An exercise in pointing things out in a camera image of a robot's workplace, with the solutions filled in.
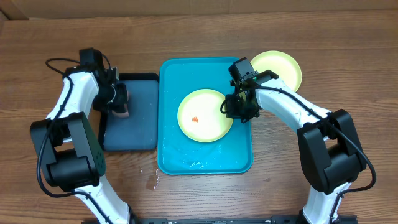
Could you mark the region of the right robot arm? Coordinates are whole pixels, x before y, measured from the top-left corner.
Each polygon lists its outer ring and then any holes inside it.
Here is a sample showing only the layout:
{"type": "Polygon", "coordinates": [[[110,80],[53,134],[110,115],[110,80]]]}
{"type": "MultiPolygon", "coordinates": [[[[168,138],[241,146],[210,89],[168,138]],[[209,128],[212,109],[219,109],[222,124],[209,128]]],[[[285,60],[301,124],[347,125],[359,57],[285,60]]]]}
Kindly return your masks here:
{"type": "Polygon", "coordinates": [[[314,105],[270,70],[232,68],[229,73],[235,91],[221,105],[223,114],[245,123],[264,109],[297,134],[301,168],[311,188],[296,223],[356,223],[355,217],[339,216],[338,207],[345,194],[368,189],[351,184],[372,165],[351,115],[314,105]]]}

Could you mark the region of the yellow plate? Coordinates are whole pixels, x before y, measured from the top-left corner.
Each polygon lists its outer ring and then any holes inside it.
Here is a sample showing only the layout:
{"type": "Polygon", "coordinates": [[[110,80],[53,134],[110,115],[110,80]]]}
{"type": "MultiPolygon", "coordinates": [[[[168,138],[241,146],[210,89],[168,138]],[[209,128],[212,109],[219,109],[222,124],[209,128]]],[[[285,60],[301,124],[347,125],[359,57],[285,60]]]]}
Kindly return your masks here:
{"type": "Polygon", "coordinates": [[[224,100],[224,94],[212,89],[188,94],[177,111],[177,122],[182,132],[197,142],[208,143],[221,139],[233,124],[233,119],[220,111],[224,100]]]}
{"type": "Polygon", "coordinates": [[[270,50],[262,52],[251,60],[253,69],[259,73],[271,70],[294,92],[301,86],[302,70],[297,61],[289,54],[270,50]]]}

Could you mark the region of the green orange sponge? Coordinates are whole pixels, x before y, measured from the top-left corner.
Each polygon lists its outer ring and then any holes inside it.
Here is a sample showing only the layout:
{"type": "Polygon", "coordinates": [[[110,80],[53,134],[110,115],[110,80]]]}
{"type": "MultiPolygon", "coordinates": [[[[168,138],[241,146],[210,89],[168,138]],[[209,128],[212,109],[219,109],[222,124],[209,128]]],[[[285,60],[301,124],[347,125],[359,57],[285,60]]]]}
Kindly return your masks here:
{"type": "Polygon", "coordinates": [[[130,94],[126,91],[125,94],[118,95],[117,98],[109,105],[111,113],[120,118],[127,118],[129,116],[128,101],[130,94]]]}

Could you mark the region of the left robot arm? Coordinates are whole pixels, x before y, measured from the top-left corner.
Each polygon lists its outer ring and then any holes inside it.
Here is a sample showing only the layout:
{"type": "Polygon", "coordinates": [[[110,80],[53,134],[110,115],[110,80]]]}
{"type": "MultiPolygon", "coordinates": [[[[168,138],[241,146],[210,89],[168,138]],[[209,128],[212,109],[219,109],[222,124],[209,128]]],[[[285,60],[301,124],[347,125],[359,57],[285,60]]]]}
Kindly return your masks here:
{"type": "Polygon", "coordinates": [[[100,92],[95,73],[71,67],[62,75],[63,90],[54,109],[30,126],[38,184],[50,197],[79,198],[99,223],[131,223],[130,206],[105,176],[103,150],[88,121],[100,92]]]}

